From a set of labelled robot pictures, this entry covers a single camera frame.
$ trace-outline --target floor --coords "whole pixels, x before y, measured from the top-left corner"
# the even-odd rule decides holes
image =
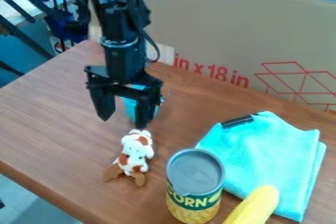
[[[81,224],[61,209],[0,175],[1,224]]]

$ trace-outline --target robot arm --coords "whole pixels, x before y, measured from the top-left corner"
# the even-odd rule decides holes
[[[115,111],[115,96],[131,98],[137,101],[136,127],[143,129],[152,120],[155,106],[161,103],[162,87],[162,81],[144,69],[149,61],[146,41],[156,49],[156,60],[159,58],[157,45],[143,30],[150,24],[150,11],[143,0],[92,0],[92,4],[102,27],[100,43],[106,62],[106,66],[84,69],[96,112],[106,121]],[[145,89],[137,90],[129,84],[141,84]]]

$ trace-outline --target brown ear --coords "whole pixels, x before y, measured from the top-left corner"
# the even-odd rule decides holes
[[[128,159],[129,159],[128,155],[126,155],[125,153],[121,153],[119,155],[118,161],[121,165],[127,165]]]
[[[142,145],[148,145],[148,140],[147,140],[147,138],[145,138],[145,137],[143,137],[143,136],[140,136],[140,137],[138,138],[138,141],[139,141],[140,143],[142,143]]]

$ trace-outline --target can lid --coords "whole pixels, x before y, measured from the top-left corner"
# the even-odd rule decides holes
[[[168,161],[166,173],[174,192],[180,196],[200,196],[222,187],[224,167],[220,160],[202,149],[184,149]]]

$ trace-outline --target wooden table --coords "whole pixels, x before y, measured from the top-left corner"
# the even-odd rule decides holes
[[[299,128],[321,130],[328,150],[304,223],[336,219],[334,115],[163,64],[150,70],[165,82],[166,101],[148,126],[156,156],[147,182],[140,189],[126,177],[104,183],[101,175],[133,124],[120,101],[109,121],[95,115],[83,68],[101,62],[102,49],[86,41],[1,89],[0,171],[5,176],[86,224],[178,223],[165,204],[168,158],[194,146],[216,122],[271,110]],[[224,193],[211,223],[222,223],[239,202]],[[274,216],[269,223],[292,222]]]
[[[32,5],[29,0],[13,0],[19,6],[21,6],[27,13],[36,19],[41,19],[44,13]],[[68,4],[74,3],[75,0],[67,0]],[[53,4],[46,3],[49,7],[53,7]],[[25,25],[28,21],[5,1],[0,0],[0,14],[5,17],[9,22],[11,22],[16,27],[21,27]]]

